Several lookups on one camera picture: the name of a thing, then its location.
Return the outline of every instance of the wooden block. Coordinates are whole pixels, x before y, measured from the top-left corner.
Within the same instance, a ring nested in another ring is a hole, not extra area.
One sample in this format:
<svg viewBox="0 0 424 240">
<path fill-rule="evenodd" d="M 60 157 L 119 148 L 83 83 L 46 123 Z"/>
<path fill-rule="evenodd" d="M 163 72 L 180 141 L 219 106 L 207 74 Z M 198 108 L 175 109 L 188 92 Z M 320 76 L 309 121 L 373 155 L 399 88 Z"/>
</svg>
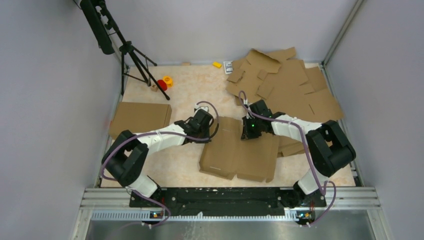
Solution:
<svg viewBox="0 0 424 240">
<path fill-rule="evenodd" d="M 152 85 L 152 86 L 150 86 L 150 90 L 152 90 L 153 92 L 157 92 L 159 90 L 159 88 L 156 85 Z"/>
</svg>

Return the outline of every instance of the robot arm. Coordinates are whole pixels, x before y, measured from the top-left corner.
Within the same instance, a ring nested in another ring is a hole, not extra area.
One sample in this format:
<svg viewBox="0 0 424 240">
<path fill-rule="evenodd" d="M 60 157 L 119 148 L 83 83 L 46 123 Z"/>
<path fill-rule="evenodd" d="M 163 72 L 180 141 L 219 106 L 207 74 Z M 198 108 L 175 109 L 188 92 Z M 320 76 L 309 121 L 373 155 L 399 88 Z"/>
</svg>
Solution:
<svg viewBox="0 0 424 240">
<path fill-rule="evenodd" d="M 179 120 L 159 130 L 146 133 L 132 133 L 129 130 L 121 132 L 102 159 L 102 164 L 112 151 L 129 138 L 141 135 L 128 142 L 106 163 L 105 169 L 126 188 L 136 190 L 149 198 L 156 191 L 158 185 L 147 175 L 142 174 L 146 157 L 163 149 L 180 146 L 188 143 L 207 143 L 207 141 L 193 140 L 208 139 L 210 122 L 213 117 L 207 111 L 199 108 L 193 117 L 186 121 Z"/>
<path fill-rule="evenodd" d="M 338 170 L 344 168 L 356 157 L 356 152 L 339 124 L 333 120 L 325 123 L 308 122 L 285 113 L 272 113 L 264 100 L 259 100 L 248 106 L 256 115 L 274 119 L 273 121 L 255 117 L 248 113 L 243 117 L 242 140 L 254 139 L 261 136 L 261 132 L 277 136 L 285 136 L 302 142 L 297 124 L 306 138 L 306 145 L 312 157 L 316 175 L 321 185 Z M 297 181 L 294 186 L 299 202 L 307 202 L 311 195 L 318 192 L 319 187 L 314 179 L 312 170 Z"/>
</svg>

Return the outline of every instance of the red object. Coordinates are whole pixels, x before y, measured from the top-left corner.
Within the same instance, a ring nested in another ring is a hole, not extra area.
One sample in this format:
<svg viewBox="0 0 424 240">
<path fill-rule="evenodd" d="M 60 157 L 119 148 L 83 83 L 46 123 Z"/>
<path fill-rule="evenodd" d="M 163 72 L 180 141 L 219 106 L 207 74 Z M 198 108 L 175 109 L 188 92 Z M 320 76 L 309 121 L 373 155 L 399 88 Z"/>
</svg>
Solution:
<svg viewBox="0 0 424 240">
<path fill-rule="evenodd" d="M 157 80 L 157 84 L 160 86 L 161 89 L 163 89 L 164 91 L 166 91 L 168 89 L 167 84 L 162 80 Z"/>
</svg>

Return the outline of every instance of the flattened cardboard box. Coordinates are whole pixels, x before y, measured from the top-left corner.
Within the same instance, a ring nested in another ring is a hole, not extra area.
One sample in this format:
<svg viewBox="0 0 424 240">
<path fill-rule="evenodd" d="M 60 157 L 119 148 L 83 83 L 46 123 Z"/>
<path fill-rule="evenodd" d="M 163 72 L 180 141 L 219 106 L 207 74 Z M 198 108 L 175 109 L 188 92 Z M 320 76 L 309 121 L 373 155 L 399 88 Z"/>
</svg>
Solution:
<svg viewBox="0 0 424 240">
<path fill-rule="evenodd" d="M 271 182 L 276 169 L 279 138 L 266 133 L 260 138 L 242 141 L 240 120 L 220 116 L 219 121 L 218 132 L 204 145 L 199 161 L 200 172 L 228 180 L 237 175 L 239 179 Z"/>
<path fill-rule="evenodd" d="M 304 62 L 295 56 L 294 47 L 268 53 L 252 49 L 245 58 L 232 62 L 237 75 L 229 75 L 226 90 L 235 95 L 238 106 L 237 96 L 243 90 L 250 103 L 263 99 L 274 113 L 283 112 L 319 123 L 341 119 L 343 113 L 319 67 L 305 68 Z M 278 149 L 283 156 L 290 156 L 301 153 L 303 146 L 288 137 L 280 137 Z"/>
<path fill-rule="evenodd" d="M 109 135 L 116 139 L 124 130 L 145 133 L 170 124 L 172 109 L 169 104 L 120 102 L 109 128 Z"/>
</svg>

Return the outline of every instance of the cardboard sheet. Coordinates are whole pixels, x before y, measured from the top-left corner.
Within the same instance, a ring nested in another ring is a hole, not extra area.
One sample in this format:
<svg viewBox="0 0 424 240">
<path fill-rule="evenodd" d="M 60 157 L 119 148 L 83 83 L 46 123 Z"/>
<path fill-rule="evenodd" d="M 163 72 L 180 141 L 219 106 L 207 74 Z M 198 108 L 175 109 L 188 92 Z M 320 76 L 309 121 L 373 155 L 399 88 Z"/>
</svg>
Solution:
<svg viewBox="0 0 424 240">
<path fill-rule="evenodd" d="M 169 104 L 120 102 L 109 128 L 109 135 L 116 139 L 124 130 L 145 133 L 170 124 L 172 109 Z"/>
<path fill-rule="evenodd" d="M 312 67 L 305 69 L 308 83 L 312 85 L 315 91 L 327 88 L 327 82 L 319 67 Z"/>
<path fill-rule="evenodd" d="M 264 134 L 260 138 L 241 141 L 242 122 L 220 116 L 219 130 L 204 145 L 199 166 L 202 173 L 228 180 L 239 179 L 267 183 L 274 179 L 279 138 Z"/>
</svg>

